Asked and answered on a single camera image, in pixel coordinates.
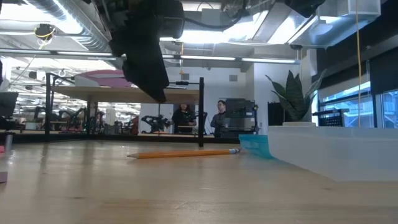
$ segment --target workbench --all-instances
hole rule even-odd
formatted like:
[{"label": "workbench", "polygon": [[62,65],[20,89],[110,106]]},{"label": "workbench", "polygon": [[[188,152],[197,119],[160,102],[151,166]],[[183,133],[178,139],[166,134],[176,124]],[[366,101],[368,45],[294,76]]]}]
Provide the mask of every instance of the workbench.
[{"label": "workbench", "polygon": [[[50,120],[50,114],[52,112],[53,94],[60,93],[71,98],[87,101],[87,112],[86,112],[86,135],[90,136],[90,109],[91,103],[107,102],[107,103],[158,103],[152,99],[145,92],[139,88],[110,88],[110,87],[82,87],[82,86],[55,86],[55,82],[51,85],[50,76],[54,74],[46,74],[46,111],[45,120]],[[189,85],[198,85],[198,90],[184,90],[184,89],[165,89],[168,104],[188,104],[188,105],[199,105],[198,115],[198,136],[197,142],[200,147],[203,147],[203,133],[205,130],[204,120],[204,88],[205,81],[201,77],[199,83],[189,83]],[[49,141],[50,136],[50,123],[45,124],[45,138]]]}]

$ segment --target wooden tabletop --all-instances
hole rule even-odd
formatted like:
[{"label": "wooden tabletop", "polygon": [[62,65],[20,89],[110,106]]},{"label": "wooden tabletop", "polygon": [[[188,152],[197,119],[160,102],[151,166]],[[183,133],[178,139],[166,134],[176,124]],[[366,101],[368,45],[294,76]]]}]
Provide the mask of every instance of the wooden tabletop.
[{"label": "wooden tabletop", "polygon": [[[93,102],[109,103],[157,103],[149,95],[138,88],[108,88],[108,87],[80,87],[53,86],[52,90],[72,98],[81,100],[91,96]],[[165,103],[199,103],[199,90],[165,89],[167,101]]]},{"label": "wooden tabletop", "polygon": [[[184,138],[197,138],[198,135],[193,134],[138,134],[138,136],[160,136],[160,137],[184,137]],[[213,138],[212,135],[203,136],[204,138]]]}]

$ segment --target ceiling light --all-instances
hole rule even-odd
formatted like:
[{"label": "ceiling light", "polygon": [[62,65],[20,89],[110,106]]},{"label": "ceiling light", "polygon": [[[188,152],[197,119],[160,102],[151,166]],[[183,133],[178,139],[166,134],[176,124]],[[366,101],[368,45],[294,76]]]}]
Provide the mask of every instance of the ceiling light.
[{"label": "ceiling light", "polygon": [[221,9],[220,2],[184,2],[182,1],[184,11],[201,11],[202,9]]},{"label": "ceiling light", "polygon": [[242,58],[242,62],[258,62],[258,63],[286,63],[296,64],[296,60],[275,59],[275,58]]},{"label": "ceiling light", "polygon": [[174,55],[163,55],[163,59],[173,59]]},{"label": "ceiling light", "polygon": [[116,57],[88,57],[88,60],[116,60]]},{"label": "ceiling light", "polygon": [[59,55],[74,55],[74,56],[93,56],[93,57],[112,57],[112,53],[100,53],[100,52],[67,52],[58,51]]},{"label": "ceiling light", "polygon": [[39,54],[39,55],[49,55],[51,54],[48,50],[27,50],[27,49],[1,49],[1,53],[11,53],[11,54]]},{"label": "ceiling light", "polygon": [[234,57],[214,57],[214,56],[195,56],[195,55],[181,55],[181,59],[194,59],[194,60],[226,60],[234,61]]},{"label": "ceiling light", "polygon": [[312,18],[304,27],[302,27],[290,40],[289,44],[293,43],[297,38],[299,38],[305,31],[307,31],[316,21],[318,20],[318,16]]}]

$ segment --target ceiling duct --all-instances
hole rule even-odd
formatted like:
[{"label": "ceiling duct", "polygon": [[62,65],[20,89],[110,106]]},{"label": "ceiling duct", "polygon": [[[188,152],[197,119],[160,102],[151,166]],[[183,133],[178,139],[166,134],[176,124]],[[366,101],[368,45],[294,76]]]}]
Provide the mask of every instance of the ceiling duct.
[{"label": "ceiling duct", "polygon": [[74,37],[82,46],[92,52],[110,52],[108,40],[98,28],[87,18],[84,12],[75,4],[75,0],[24,0],[27,4],[35,6],[43,13],[50,14],[59,22],[57,25],[66,33],[75,33],[82,37]]},{"label": "ceiling duct", "polygon": [[[381,15],[380,0],[360,1],[358,25],[362,29]],[[294,45],[330,47],[356,32],[356,0],[326,0],[317,16],[308,20],[289,41]]]}]

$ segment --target cable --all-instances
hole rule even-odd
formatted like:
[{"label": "cable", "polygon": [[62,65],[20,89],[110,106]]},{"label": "cable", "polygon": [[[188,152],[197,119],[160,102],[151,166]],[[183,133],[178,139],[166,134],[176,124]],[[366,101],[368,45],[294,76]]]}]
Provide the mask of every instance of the cable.
[{"label": "cable", "polygon": [[[43,47],[46,46],[48,37],[49,37],[49,35],[46,36],[45,41],[43,42],[42,45],[40,45],[39,50],[42,50]],[[19,74],[19,75],[17,76],[17,78],[14,79],[14,81],[12,81],[12,82],[10,82],[10,83],[8,84],[8,86],[6,87],[6,89],[9,88],[9,87],[10,87],[12,84],[14,84],[16,81],[18,81],[18,80],[20,79],[20,77],[23,76],[23,74],[25,74],[26,70],[29,68],[29,66],[32,64],[32,62],[35,60],[35,58],[36,58],[36,55],[33,56],[32,60],[30,60],[30,62],[26,65],[25,69],[21,72],[21,74]]]},{"label": "cable", "polygon": [[37,34],[36,34],[37,28],[35,28],[35,29],[34,29],[34,33],[35,33],[35,36],[36,36],[36,37],[38,37],[38,38],[44,38],[44,37],[46,37],[46,40],[47,40],[48,37],[49,37],[50,35],[52,35],[52,34],[55,32],[56,29],[57,29],[57,27],[54,27],[54,29],[52,29],[52,31],[51,31],[50,33],[48,33],[48,34],[45,34],[45,35],[37,35]]},{"label": "cable", "polygon": [[358,73],[359,73],[359,91],[358,91],[358,127],[361,127],[361,44],[359,36],[359,16],[358,16],[358,1],[356,0],[355,13],[356,13],[356,50],[358,54]]},{"label": "cable", "polygon": [[214,9],[214,7],[209,3],[209,2],[201,2],[197,8],[197,11],[199,11],[199,7],[203,4],[206,3],[207,5],[209,5],[212,9]]},{"label": "cable", "polygon": [[242,9],[240,10],[238,17],[237,17],[233,22],[231,22],[231,23],[229,23],[229,24],[227,24],[227,25],[215,26],[215,25],[203,24],[203,23],[201,23],[201,22],[198,22],[198,21],[193,20],[193,19],[190,19],[190,18],[185,18],[184,20],[185,20],[185,22],[190,22],[190,23],[192,23],[192,24],[196,24],[196,25],[198,25],[198,26],[206,27],[206,28],[209,28],[209,29],[222,29],[222,30],[226,30],[226,29],[228,29],[228,28],[234,26],[236,23],[239,22],[239,20],[241,20],[242,15],[243,15],[243,11],[246,10],[247,4],[248,4],[248,0],[243,0]]}]

